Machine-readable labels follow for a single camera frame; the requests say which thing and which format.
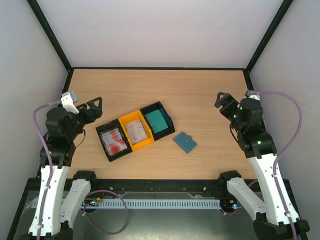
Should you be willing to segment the black bin with red cards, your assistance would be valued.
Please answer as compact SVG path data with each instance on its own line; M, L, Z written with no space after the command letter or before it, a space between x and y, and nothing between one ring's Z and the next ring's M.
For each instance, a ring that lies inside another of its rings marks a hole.
M109 162L133 151L118 119L96 127L96 132Z

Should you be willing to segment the yellow bin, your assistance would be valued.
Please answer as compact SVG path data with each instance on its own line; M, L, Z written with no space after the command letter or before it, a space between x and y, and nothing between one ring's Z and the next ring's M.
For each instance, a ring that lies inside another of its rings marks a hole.
M155 141L151 128L140 110L121 116L118 120L133 151Z

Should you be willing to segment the teal card holder wallet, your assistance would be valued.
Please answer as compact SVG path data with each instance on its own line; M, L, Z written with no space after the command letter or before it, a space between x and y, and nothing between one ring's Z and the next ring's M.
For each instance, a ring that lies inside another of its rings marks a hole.
M187 154L190 153L198 144L193 138L184 131L173 138L173 141L180 146Z

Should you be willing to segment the black bin with teal cards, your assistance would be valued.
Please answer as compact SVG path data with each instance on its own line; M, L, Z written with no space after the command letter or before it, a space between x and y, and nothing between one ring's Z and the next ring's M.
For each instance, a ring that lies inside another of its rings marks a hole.
M160 101L141 108L140 112L150 127L155 141L175 132L173 120Z

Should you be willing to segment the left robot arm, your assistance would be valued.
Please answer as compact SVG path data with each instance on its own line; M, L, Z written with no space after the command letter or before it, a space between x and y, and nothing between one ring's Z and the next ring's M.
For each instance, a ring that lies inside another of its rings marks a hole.
M59 100L43 105L51 109L46 113L47 132L38 133L42 142L40 189L32 223L21 240L71 240L78 211L97 178L94 171L78 171L63 197L76 150L74 140L85 125L103 114L101 97L79 106L75 106L76 100L71 92L65 92Z

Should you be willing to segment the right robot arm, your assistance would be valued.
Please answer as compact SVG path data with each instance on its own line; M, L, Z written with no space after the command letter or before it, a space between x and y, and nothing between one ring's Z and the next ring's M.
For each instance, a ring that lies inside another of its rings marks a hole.
M219 175L218 191L233 195L242 205L258 239L297 240L310 226L301 219L286 190L280 155L264 127L260 95L249 90L237 101L230 93L219 92L214 106L229 120L230 132L253 167L262 196L258 197L236 170Z

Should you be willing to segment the white floral card stack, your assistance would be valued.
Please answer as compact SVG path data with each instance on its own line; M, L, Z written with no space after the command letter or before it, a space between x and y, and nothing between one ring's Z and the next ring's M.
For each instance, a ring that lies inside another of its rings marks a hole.
M136 145L148 138L142 122L137 119L125 125L125 129L133 145Z

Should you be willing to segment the teal card stack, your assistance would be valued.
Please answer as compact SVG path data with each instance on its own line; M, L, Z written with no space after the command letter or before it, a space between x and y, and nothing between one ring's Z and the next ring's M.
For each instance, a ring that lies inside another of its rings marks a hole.
M154 134L157 134L168 128L168 124L166 123L165 118L159 109L147 113L145 116Z

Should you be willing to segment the black metal frame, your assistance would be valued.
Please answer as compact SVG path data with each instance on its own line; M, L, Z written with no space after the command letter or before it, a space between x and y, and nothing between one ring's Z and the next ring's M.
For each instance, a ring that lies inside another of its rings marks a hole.
M69 90L72 76L75 70L151 70L151 71L242 71L245 79L246 86L248 90L253 91L253 85L250 77L250 71L256 64L258 58L262 54L263 50L265 49L267 43L271 39L272 35L274 34L276 28L280 24L281 20L285 16L285 13L288 11L289 7L291 6L293 0L284 0L277 13L275 14L270 26L268 27L266 33L264 34L262 40L260 41L256 51L253 54L253 57L249 61L249 64L246 68L226 68L226 67L120 67L120 66L105 66L105 67L72 67L58 41L56 38L45 14L43 13L39 3L37 0L27 0L31 10L33 11L35 17L37 18L38 22L40 23L41 27L43 28L45 34L47 35L48 39L50 40L54 50L57 52L60 60L62 61L63 65L67 70L67 77L62 89L62 94ZM19 223L21 221L21 217L23 215L23 204L27 201L27 194L32 192L33 189L35 190L36 187L40 188L40 181L39 178L41 176L40 173L40 165L37 176L34 178L29 178L22 194L20 203L18 205L16 214L14 216L11 228L9 230L7 240L14 240L17 234L17 229ZM74 179L66 179L66 183L64 186L64 190L66 191L68 187L72 186L72 182ZM245 179L245 183L249 183L249 187L253 185L253 192L254 193L261 193L260 186L257 183L257 179L249 182L250 179ZM285 188L289 195L290 200L293 200L293 206L296 207L296 201L293 195L292 188L290 186L289 180L284 179ZM209 179L209 180L195 180L195 179L187 179L187 180L170 180L170 179L158 179L158 180L147 180L147 179L96 179L94 180L92 186L94 184L102 184L103 186L109 187L125 187L125 188L113 188L113 191L119 193L157 193L163 192L164 193L178 193L179 190L184 190L186 193L201 193L201 197L217 197L217 200L220 200L220 203L226 202L226 199L234 198L233 195L230 193L224 193L221 190L220 181L218 179ZM200 191L200 186L208 187L207 192L205 192L205 188ZM307 234L302 234L297 240L308 240Z

